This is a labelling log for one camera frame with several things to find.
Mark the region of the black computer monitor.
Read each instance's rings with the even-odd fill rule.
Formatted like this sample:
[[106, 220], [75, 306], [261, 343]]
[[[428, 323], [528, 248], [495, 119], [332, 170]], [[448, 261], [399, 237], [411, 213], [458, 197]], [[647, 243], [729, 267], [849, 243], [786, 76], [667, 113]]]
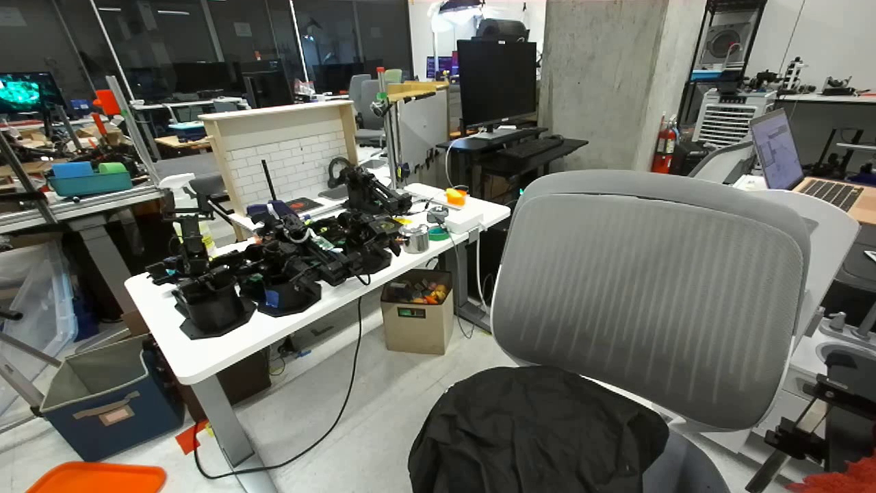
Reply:
[[537, 111], [537, 46], [530, 41], [461, 41], [462, 124]]

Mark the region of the grey mesh office chair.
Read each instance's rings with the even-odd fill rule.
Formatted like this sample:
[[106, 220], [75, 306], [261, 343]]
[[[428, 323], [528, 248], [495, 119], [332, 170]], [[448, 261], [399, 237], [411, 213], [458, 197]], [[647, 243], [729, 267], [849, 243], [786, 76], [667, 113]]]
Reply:
[[628, 170], [554, 174], [511, 211], [489, 328], [682, 424], [651, 493], [732, 493], [701, 432], [758, 427], [859, 223], [799, 191]]

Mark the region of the white pegboard panel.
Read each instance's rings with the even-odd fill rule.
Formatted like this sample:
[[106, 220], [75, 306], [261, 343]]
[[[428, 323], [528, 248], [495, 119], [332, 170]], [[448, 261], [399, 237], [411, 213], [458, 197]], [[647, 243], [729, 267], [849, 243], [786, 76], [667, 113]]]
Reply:
[[281, 105], [203, 116], [229, 208], [317, 197], [333, 160], [359, 163], [350, 102]]

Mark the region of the orange plastic lid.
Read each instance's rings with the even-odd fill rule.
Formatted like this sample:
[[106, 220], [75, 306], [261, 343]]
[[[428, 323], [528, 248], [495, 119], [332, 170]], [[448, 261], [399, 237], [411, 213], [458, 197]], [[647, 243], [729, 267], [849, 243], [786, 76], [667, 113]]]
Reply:
[[36, 479], [28, 493], [161, 493], [159, 467], [64, 463]]

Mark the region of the metal cup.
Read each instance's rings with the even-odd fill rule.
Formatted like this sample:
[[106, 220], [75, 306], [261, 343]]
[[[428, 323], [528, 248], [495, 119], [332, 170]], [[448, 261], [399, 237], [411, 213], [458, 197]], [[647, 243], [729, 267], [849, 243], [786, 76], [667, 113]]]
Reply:
[[407, 243], [404, 243], [404, 253], [407, 256], [418, 256], [418, 253], [428, 253], [429, 250], [429, 238], [428, 238], [428, 230], [411, 230], [407, 234]]

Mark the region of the red fire extinguisher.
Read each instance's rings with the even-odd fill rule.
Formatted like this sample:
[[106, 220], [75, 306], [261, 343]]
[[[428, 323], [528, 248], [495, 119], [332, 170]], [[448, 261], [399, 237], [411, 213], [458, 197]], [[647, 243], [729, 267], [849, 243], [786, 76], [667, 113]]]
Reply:
[[655, 153], [651, 153], [651, 170], [667, 174], [673, 168], [673, 157], [675, 157], [675, 122], [662, 119], [656, 128]]

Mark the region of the blue storage bin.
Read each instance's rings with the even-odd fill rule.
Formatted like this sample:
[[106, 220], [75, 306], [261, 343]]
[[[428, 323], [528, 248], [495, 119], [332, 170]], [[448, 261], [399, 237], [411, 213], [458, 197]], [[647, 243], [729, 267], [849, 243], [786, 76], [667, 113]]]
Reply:
[[106, 461], [184, 422], [180, 401], [155, 372], [146, 341], [120, 341], [68, 357], [38, 415], [83, 461]]

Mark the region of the white work table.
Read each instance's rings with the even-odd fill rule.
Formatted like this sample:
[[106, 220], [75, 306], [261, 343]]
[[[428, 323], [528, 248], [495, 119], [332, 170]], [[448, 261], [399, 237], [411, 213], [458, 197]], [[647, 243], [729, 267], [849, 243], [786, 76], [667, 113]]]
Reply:
[[125, 290], [179, 385], [188, 386], [229, 463], [229, 476], [261, 475], [262, 463], [237, 422], [218, 372], [265, 350], [346, 305], [422, 268], [443, 253], [476, 238], [508, 216], [506, 207], [469, 197], [448, 211], [446, 237], [422, 253], [407, 253], [396, 220], [417, 224], [418, 204], [443, 207], [446, 191], [404, 186], [395, 207], [373, 211], [348, 204], [336, 211], [343, 241], [329, 241], [329, 216], [315, 223], [262, 207], [255, 238], [228, 248], [218, 257], [168, 257], [129, 276]]

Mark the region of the orange towel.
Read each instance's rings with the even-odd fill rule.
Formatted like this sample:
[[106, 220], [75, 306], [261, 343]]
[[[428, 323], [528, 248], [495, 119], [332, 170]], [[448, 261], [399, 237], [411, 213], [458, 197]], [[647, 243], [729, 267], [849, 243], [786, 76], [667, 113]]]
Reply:
[[845, 471], [812, 475], [796, 482], [792, 493], [876, 493], [876, 457], [862, 457]]

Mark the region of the cardboard box on floor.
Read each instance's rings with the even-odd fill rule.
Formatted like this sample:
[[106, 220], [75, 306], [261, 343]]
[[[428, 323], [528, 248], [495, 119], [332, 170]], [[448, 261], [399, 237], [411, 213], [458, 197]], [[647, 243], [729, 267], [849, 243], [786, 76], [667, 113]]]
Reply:
[[446, 353], [454, 323], [454, 296], [446, 274], [404, 274], [383, 289], [381, 306], [388, 350]]

